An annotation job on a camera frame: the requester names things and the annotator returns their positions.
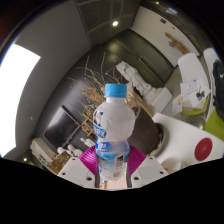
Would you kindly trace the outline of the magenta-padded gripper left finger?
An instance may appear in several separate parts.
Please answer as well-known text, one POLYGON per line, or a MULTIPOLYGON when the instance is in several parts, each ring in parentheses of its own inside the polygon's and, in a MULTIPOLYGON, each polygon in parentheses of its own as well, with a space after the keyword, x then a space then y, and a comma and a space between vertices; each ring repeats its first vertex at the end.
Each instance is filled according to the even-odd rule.
POLYGON ((95 147, 87 149, 79 157, 71 157, 58 176, 85 188, 96 187, 98 161, 95 147))

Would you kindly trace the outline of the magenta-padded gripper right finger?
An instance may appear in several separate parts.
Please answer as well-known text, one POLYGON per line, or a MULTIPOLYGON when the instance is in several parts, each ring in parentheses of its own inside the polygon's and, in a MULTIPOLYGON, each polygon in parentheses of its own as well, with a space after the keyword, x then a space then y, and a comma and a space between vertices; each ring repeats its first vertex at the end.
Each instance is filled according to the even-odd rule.
POLYGON ((134 146, 130 147, 126 172, 128 188, 143 187, 167 175, 155 157, 146 156, 134 146))

